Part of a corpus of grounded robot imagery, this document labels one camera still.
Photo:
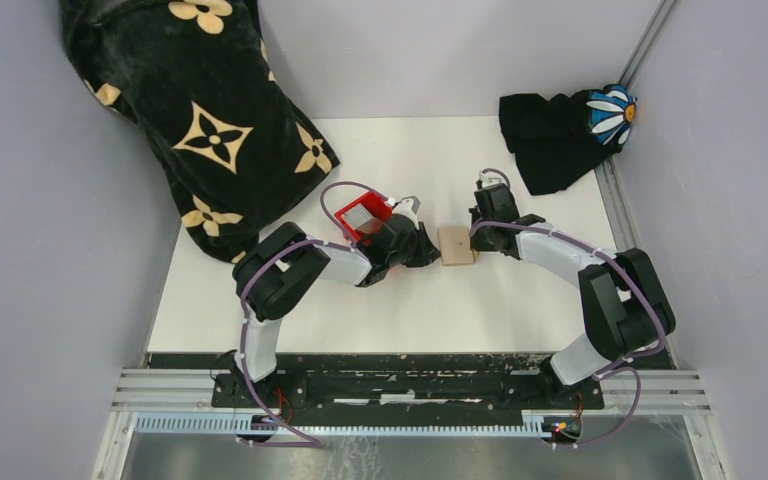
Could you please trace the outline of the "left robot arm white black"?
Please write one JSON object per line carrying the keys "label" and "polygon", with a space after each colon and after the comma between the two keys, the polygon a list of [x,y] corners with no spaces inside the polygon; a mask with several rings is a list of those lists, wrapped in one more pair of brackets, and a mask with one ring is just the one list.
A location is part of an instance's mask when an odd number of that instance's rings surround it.
{"label": "left robot arm white black", "polygon": [[425,225],[403,214],[391,215],[353,246],[311,237],[294,222],[282,224],[232,270],[243,314],[237,394],[254,407],[272,399],[282,321],[315,282],[365,288],[396,267],[422,268],[441,258]]}

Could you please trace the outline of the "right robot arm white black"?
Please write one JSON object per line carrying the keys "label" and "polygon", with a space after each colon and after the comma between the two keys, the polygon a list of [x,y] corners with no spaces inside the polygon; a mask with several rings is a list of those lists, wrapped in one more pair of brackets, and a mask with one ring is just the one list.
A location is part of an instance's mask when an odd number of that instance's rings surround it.
{"label": "right robot arm white black", "polygon": [[645,251],[600,249],[538,215],[522,216],[503,182],[477,182],[474,198],[469,231],[474,251],[536,265],[579,292],[584,332],[543,362],[537,392],[545,405],[562,408],[583,380],[604,378],[665,349],[676,320]]}

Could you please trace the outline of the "red plastic bin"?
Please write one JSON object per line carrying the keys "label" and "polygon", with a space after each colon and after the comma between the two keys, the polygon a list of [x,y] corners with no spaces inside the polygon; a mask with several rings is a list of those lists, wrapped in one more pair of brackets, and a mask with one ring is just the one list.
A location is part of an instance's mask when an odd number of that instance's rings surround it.
{"label": "red plastic bin", "polygon": [[394,200],[373,192],[367,192],[338,209],[335,217],[345,230],[344,237],[352,244],[363,237],[378,232],[390,219]]}

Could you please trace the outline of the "stack of credit cards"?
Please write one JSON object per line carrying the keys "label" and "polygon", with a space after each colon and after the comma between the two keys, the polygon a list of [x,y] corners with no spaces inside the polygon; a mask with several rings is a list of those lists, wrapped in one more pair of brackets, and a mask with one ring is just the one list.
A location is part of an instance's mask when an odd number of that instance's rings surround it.
{"label": "stack of credit cards", "polygon": [[349,227],[352,238],[357,241],[378,232],[383,221],[374,216],[363,204],[356,204],[342,214],[342,220]]}

